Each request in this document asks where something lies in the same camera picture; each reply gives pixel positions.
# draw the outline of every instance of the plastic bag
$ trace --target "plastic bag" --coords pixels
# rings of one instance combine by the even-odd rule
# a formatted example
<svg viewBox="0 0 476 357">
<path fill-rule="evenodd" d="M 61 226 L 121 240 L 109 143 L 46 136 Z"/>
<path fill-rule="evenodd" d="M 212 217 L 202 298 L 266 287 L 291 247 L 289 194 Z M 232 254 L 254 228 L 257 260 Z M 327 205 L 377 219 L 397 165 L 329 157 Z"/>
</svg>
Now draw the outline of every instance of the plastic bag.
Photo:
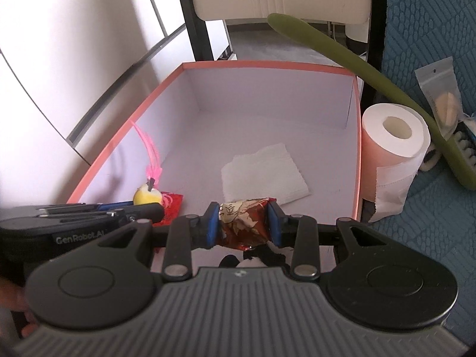
<svg viewBox="0 0 476 357">
<path fill-rule="evenodd" d="M 419 68 L 415 74 L 430 103 L 440 133 L 448 140 L 458 123 L 464 119 L 461 94 L 453 70 L 453 57 Z"/>
</svg>

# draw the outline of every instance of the metal screw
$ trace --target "metal screw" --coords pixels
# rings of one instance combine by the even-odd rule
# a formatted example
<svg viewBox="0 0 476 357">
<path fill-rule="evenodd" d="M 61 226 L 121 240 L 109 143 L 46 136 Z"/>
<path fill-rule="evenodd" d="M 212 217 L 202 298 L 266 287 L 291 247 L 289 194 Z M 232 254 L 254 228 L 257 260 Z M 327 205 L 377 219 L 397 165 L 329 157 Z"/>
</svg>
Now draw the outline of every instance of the metal screw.
<svg viewBox="0 0 476 357">
<path fill-rule="evenodd" d="M 171 264 L 165 267 L 165 273 L 168 276 L 184 276 L 189 269 L 183 264 Z"/>
<path fill-rule="evenodd" d="M 317 268 L 311 264 L 300 264 L 294 267 L 294 273 L 297 276 L 314 276 L 317 274 Z"/>
</svg>

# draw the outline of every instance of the roll hole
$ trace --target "roll hole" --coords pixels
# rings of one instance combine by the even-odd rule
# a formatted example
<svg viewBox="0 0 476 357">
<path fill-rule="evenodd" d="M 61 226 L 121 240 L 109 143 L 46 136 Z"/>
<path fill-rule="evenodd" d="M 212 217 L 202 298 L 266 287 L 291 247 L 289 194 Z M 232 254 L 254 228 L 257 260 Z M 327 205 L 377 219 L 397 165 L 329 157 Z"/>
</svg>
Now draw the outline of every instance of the roll hole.
<svg viewBox="0 0 476 357">
<path fill-rule="evenodd" d="M 403 119 L 389 116 L 384 121 L 383 126 L 386 131 L 396 138 L 409 139 L 412 136 L 410 126 Z"/>
</svg>

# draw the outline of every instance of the human hand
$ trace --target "human hand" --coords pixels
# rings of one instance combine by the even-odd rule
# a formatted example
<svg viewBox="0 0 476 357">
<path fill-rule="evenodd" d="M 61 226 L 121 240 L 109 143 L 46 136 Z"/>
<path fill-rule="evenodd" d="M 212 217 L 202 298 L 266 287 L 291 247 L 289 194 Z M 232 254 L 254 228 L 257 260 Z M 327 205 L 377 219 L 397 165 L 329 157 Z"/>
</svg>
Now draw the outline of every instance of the human hand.
<svg viewBox="0 0 476 357">
<path fill-rule="evenodd" d="M 29 324 L 21 330 L 23 337 L 29 336 L 38 327 L 32 312 L 28 309 L 23 288 L 4 278 L 0 278 L 0 306 L 6 307 L 11 311 L 25 313 L 25 318 Z"/>
</svg>

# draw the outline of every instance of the yellow ball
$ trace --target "yellow ball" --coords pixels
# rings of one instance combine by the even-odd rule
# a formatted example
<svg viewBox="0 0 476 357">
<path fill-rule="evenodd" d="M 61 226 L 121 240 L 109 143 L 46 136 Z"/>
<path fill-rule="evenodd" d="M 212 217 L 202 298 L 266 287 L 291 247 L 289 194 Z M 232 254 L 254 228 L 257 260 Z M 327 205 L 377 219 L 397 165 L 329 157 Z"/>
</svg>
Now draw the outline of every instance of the yellow ball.
<svg viewBox="0 0 476 357">
<path fill-rule="evenodd" d="M 147 184 L 144 184 L 137 189 L 134 197 L 132 198 L 134 205 L 142 205 L 149 203 L 160 203 L 162 204 L 162 194 L 156 190 L 152 189 L 150 192 L 148 190 Z"/>
</svg>

